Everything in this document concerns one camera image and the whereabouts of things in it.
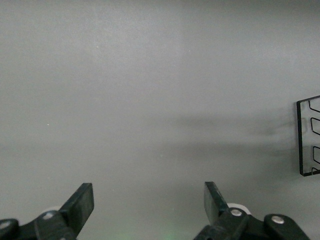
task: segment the gray surface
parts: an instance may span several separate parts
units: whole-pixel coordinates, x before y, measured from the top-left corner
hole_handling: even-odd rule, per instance
[[[192,239],[204,181],[320,239],[294,102],[319,95],[315,1],[2,1],[0,216],[92,182],[80,240]]]

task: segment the gray tabletop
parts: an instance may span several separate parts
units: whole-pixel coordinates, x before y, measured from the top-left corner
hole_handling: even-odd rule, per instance
[[[320,94],[315,1],[2,1],[0,219],[93,183],[80,240],[187,240],[205,181],[320,239],[295,102]]]

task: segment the silver screw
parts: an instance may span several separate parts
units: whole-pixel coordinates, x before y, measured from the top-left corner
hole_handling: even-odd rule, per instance
[[[284,224],[285,223],[285,220],[280,216],[273,216],[271,218],[271,220],[274,221],[276,224]]]
[[[232,209],[231,214],[235,217],[240,217],[242,215],[242,212],[240,212],[238,209]]]
[[[10,222],[9,221],[5,221],[3,223],[0,224],[0,229],[5,229],[6,227],[10,226]]]
[[[42,219],[43,220],[48,220],[50,218],[52,218],[54,215],[51,213],[51,212],[47,212],[43,217]]]

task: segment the screw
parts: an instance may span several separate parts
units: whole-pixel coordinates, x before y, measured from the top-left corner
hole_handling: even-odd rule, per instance
[[[235,217],[240,217],[242,215],[242,212],[240,212],[238,209],[232,209],[231,214]]]
[[[5,228],[7,228],[9,226],[10,226],[10,222],[9,221],[5,221],[5,222],[0,224],[0,230],[1,229],[5,229]]]
[[[280,216],[273,216],[271,218],[271,220],[274,221],[276,224],[284,224],[285,223],[285,220]]]
[[[43,220],[48,220],[50,218],[52,218],[54,215],[51,213],[51,212],[47,212],[43,217],[42,219]]]

